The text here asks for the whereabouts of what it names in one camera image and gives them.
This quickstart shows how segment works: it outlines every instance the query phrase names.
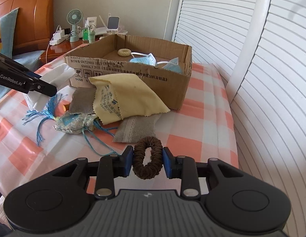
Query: yellow cleaning cloth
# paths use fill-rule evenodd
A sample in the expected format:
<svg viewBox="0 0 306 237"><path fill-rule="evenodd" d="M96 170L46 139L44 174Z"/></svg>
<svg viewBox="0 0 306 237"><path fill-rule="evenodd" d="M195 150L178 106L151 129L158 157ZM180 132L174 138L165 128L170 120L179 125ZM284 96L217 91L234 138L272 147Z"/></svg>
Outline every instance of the yellow cleaning cloth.
<svg viewBox="0 0 306 237"><path fill-rule="evenodd" d="M109 74L90 77L97 87L94 112L104 125L130 116L151 116L169 108L135 74Z"/></svg>

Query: fragile symbol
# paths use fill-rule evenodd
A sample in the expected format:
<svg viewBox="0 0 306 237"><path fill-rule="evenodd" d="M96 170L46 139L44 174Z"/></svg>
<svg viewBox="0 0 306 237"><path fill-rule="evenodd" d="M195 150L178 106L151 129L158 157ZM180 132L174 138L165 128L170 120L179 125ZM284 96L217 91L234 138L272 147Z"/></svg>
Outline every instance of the fragile symbol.
<svg viewBox="0 0 306 237"><path fill-rule="evenodd" d="M89 78L89 77L92 76L92 71L91 70L83 69L83 73L84 73L85 78Z"/></svg>
<svg viewBox="0 0 306 237"><path fill-rule="evenodd" d="M102 76L102 72L101 71L93 71L94 76Z"/></svg>
<svg viewBox="0 0 306 237"><path fill-rule="evenodd" d="M82 73L81 73L81 69L75 69L76 71L76 77L83 77Z"/></svg>
<svg viewBox="0 0 306 237"><path fill-rule="evenodd" d="M148 193L146 193L146 194L143 194L143 196L146 197L146 198L149 198L149 197L151 197L152 195L153 195L153 194L150 193L150 192L148 192Z"/></svg>

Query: white logo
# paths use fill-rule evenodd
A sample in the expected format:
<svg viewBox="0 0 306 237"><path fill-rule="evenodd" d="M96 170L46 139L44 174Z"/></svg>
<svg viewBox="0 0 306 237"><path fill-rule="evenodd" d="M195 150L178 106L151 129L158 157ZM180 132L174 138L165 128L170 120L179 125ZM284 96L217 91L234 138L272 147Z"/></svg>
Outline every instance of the white logo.
<svg viewBox="0 0 306 237"><path fill-rule="evenodd" d="M150 192L148 192L148 193L146 193L146 194L143 194L143 196L146 197L146 198L149 198L149 197L153 196L153 194L150 193Z"/></svg>
<svg viewBox="0 0 306 237"><path fill-rule="evenodd" d="M21 83L20 81L14 80L14 79L12 79L12 78L10 78L10 77L5 77L5 76L3 76L3 75L0 75L0 78L4 79L4 80L6 80L6 81L9 81L9 82L11 82L11 83L17 84L17 85L19 85L19 86L22 86L22 83Z"/></svg>

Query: wooden nightstand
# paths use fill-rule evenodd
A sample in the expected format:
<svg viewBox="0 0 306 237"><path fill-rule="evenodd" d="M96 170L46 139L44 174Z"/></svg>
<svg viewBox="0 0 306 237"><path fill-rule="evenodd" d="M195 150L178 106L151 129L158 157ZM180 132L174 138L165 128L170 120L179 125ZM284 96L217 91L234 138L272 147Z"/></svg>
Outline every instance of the wooden nightstand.
<svg viewBox="0 0 306 237"><path fill-rule="evenodd" d="M73 50L74 48L80 46L83 44L83 39L79 39L77 42L70 42L70 39L63 41L60 44L50 46L48 49L48 62L53 61L57 57L63 55L64 53L69 52L70 50ZM46 52L42 53L40 56L40 60L43 64L46 63Z"/></svg>

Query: checkered tablecloth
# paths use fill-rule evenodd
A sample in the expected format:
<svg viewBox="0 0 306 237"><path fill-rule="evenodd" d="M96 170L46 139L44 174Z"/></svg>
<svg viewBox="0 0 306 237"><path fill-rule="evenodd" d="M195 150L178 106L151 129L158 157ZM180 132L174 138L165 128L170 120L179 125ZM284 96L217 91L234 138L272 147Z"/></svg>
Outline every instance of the checkered tablecloth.
<svg viewBox="0 0 306 237"><path fill-rule="evenodd" d="M63 62L63 57L57 58L41 67L37 73L43 75ZM67 96L59 104L57 116L63 113L62 105L71 101L73 92L74 89L69 86L59 91ZM23 94L14 90L0 102L0 192L4 196L17 186L75 158L87 157L89 161L100 159L82 134L58 132L53 128L53 120L43 124L41 133L44 141L38 147L36 131L41 119L23 125L22 118L27 110ZM128 145L112 142L113 137L100 130L96 130L95 135L120 154ZM231 110L223 82L214 65L193 64L182 109L163 114L156 123L156 135L174 156L186 155L203 162L210 157L217 157L238 166ZM91 135L88 136L97 152L109 152ZM91 179L88 192L93 191L94 184L95 180ZM151 180L141 180L131 171L130 177L115 179L115 186L116 191L120 188L178 190L180 180L168 180L163 169Z"/></svg>

